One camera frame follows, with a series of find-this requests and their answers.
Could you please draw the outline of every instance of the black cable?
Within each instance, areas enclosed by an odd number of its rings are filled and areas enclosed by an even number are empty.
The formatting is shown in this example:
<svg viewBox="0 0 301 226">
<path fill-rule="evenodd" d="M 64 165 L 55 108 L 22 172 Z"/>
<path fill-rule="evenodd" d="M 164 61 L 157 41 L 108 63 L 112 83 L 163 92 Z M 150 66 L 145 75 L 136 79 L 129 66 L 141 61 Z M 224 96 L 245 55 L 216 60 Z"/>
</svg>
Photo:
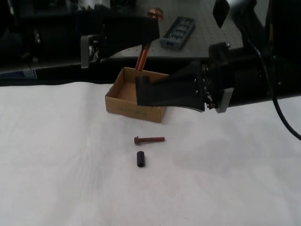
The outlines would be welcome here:
<svg viewBox="0 0 301 226">
<path fill-rule="evenodd" d="M 268 82 L 268 86 L 269 86 L 269 93 L 270 93 L 270 96 L 272 98 L 272 101 L 274 103 L 274 106 L 276 108 L 276 111 L 281 119 L 281 121 L 283 122 L 283 124 L 285 125 L 285 127 L 288 129 L 288 131 L 291 132 L 291 134 L 293 134 L 297 139 L 301 140 L 301 135 L 295 131 L 291 125 L 288 123 L 288 121 L 286 120 L 285 116 L 283 115 L 282 113 L 282 110 L 279 106 L 279 103 L 278 103 L 278 100 L 277 100 L 277 97 L 275 95 L 275 92 L 274 92 L 274 89 L 273 89 L 273 86 L 272 86 L 272 83 L 271 83 L 271 80 L 270 80 L 270 77 L 269 77 L 269 73 L 268 73 L 268 70 L 267 70 L 267 67 L 266 67 L 266 64 L 263 60 L 263 57 L 260 53 L 260 51 L 258 50 L 258 48 L 251 42 L 250 38 L 249 38 L 249 35 L 247 34 L 247 32 L 243 29 L 243 28 L 239 28 L 240 32 L 242 33 L 242 35 L 244 36 L 244 38 L 247 40 L 248 44 L 252 47 L 252 49 L 256 52 L 258 58 L 260 59 L 260 62 L 261 62 L 261 66 L 263 68 L 263 71 L 266 75 L 266 78 L 267 78 L 267 82 Z"/>
</svg>

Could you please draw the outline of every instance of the background table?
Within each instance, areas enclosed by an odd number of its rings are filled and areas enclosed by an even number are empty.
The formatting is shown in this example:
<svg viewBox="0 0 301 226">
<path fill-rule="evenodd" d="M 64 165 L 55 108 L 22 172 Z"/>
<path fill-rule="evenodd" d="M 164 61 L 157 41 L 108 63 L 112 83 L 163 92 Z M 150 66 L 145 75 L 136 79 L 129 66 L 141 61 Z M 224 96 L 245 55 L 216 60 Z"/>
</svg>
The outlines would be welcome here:
<svg viewBox="0 0 301 226">
<path fill-rule="evenodd" d="M 271 102 L 156 124 L 107 113 L 109 88 L 0 89 L 0 225 L 301 224 L 301 142 Z M 281 106 L 301 131 L 301 99 Z"/>
</svg>

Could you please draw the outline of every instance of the copper screw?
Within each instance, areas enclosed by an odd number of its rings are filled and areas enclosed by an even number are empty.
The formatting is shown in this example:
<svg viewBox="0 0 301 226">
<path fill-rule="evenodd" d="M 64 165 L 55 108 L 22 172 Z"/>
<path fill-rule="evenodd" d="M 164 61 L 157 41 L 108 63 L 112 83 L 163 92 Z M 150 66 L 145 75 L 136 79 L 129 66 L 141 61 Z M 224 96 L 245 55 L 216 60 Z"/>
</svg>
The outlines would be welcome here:
<svg viewBox="0 0 301 226">
<path fill-rule="evenodd" d="M 134 143 L 139 144 L 139 143 L 145 143 L 145 142 L 163 142 L 165 141 L 165 137 L 150 137 L 150 138 L 139 138 L 135 137 L 134 138 Z"/>
<path fill-rule="evenodd" d="M 158 21 L 163 20 L 163 10 L 161 10 L 160 8 L 151 8 L 147 15 L 151 18 L 157 19 Z M 150 47 L 151 43 L 142 45 L 142 50 L 136 65 L 136 70 L 141 72 L 144 69 L 147 54 L 149 52 Z"/>
</svg>

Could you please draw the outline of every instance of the black rubber tube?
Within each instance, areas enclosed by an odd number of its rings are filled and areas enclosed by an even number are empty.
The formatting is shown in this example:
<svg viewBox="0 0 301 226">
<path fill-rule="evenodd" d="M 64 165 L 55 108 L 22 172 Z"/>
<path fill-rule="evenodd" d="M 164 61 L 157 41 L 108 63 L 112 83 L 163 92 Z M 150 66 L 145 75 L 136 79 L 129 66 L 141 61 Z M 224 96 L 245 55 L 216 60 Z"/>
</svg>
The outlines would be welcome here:
<svg viewBox="0 0 301 226">
<path fill-rule="evenodd" d="M 138 167 L 144 167 L 145 166 L 144 152 L 137 152 L 137 166 Z"/>
</svg>

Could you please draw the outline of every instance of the open cardboard box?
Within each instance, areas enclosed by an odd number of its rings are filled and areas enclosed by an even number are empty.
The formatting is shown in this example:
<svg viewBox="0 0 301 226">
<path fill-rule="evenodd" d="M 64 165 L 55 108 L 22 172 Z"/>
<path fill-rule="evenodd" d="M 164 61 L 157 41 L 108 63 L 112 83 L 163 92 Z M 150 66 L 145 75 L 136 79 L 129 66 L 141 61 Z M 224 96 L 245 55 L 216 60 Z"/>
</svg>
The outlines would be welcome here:
<svg viewBox="0 0 301 226">
<path fill-rule="evenodd" d="M 168 76 L 167 74 L 149 71 L 140 72 L 134 68 L 123 68 L 114 85 L 105 96 L 107 112 L 160 123 L 164 117 L 165 107 L 137 105 L 135 77 L 140 75 L 149 76 L 151 81 Z"/>
</svg>

